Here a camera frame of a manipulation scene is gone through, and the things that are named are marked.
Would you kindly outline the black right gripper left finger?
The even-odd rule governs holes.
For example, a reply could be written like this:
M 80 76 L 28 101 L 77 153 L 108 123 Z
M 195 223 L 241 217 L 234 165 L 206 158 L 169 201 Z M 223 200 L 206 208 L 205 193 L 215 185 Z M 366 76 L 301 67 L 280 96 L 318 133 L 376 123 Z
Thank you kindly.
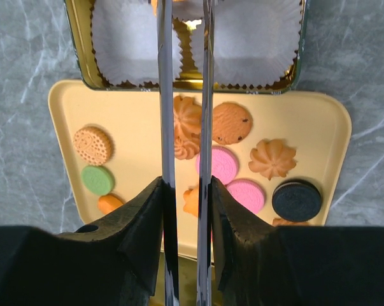
M 90 272 L 90 305 L 147 305 L 155 294 L 163 231 L 163 179 L 104 217 L 59 236 Z

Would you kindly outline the orange fish cookie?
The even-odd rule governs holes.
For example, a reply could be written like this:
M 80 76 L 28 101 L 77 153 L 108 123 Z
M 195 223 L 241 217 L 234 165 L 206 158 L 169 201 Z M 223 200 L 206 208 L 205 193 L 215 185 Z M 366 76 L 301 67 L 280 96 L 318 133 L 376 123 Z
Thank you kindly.
M 198 217 L 199 215 L 199 188 L 188 189 L 183 193 L 183 199 L 185 204 L 183 211 Z
M 114 194 L 101 196 L 97 202 L 98 209 L 104 214 L 109 214 L 122 205 L 124 205 L 124 202 Z

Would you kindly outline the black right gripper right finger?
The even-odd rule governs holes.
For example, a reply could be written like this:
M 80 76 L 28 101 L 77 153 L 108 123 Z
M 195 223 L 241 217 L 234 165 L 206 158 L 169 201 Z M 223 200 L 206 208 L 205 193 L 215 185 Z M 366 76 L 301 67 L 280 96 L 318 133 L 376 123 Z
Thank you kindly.
M 211 207 L 215 279 L 224 305 L 278 305 L 275 228 L 238 203 L 215 177 Z

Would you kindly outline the metal serving tongs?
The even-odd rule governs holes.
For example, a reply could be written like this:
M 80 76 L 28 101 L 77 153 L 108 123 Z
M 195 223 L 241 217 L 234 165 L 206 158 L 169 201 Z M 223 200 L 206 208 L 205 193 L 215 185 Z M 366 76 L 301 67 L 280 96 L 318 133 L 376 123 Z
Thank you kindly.
M 157 16 L 158 69 L 161 113 L 165 304 L 179 305 L 178 235 L 175 159 L 199 155 L 199 187 L 185 193 L 185 211 L 198 218 L 197 301 L 211 305 L 211 133 L 213 99 L 214 1 L 203 1 L 203 104 L 173 95 L 172 1 L 152 1 Z

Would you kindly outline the gold tin lid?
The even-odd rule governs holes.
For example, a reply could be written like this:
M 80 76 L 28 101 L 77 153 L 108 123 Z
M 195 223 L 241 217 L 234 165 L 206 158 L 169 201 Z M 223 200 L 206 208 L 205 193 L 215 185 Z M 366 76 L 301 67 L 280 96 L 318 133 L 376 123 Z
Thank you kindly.
M 178 258 L 179 266 L 179 292 L 180 305 L 196 305 L 197 298 L 197 261 L 190 258 Z M 160 254 L 159 271 L 157 276 L 155 295 L 150 298 L 149 305 L 164 305 L 165 300 L 165 259 L 164 254 Z M 215 272 L 212 268 L 212 305 L 223 305 L 223 296 L 216 289 Z

